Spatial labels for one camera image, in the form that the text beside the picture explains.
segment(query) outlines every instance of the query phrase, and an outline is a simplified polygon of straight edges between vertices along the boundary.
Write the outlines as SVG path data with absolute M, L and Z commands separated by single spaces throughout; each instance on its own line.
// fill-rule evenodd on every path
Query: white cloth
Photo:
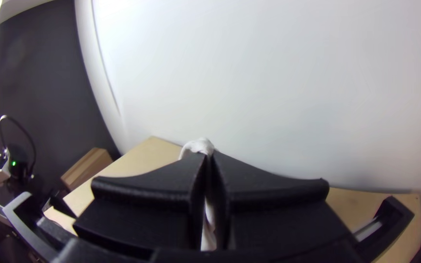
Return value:
M 199 138 L 197 140 L 187 142 L 181 149 L 179 160 L 187 154 L 192 152 L 200 152 L 207 156 L 212 156 L 215 147 L 207 138 Z M 201 236 L 201 251 L 210 251 L 217 248 L 217 241 L 215 239 L 215 219 L 212 207 L 205 199 L 204 203 L 204 218 L 202 222 L 202 236 Z

